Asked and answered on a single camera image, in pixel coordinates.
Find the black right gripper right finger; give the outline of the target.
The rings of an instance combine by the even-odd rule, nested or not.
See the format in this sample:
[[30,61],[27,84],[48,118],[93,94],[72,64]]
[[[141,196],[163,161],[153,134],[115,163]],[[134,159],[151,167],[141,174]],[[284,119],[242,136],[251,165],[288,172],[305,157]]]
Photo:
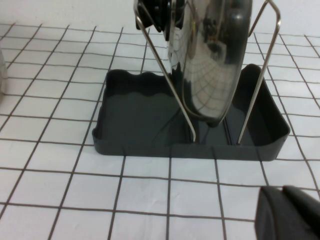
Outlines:
[[320,202],[291,185],[283,187],[283,193],[294,205],[303,220],[310,226],[314,234],[320,238]]

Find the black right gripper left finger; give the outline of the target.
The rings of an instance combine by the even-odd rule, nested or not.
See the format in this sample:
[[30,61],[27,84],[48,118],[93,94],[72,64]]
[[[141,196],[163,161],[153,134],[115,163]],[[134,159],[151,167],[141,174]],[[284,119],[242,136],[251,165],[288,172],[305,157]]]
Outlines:
[[258,240],[284,240],[290,202],[277,188],[259,190],[254,228]]

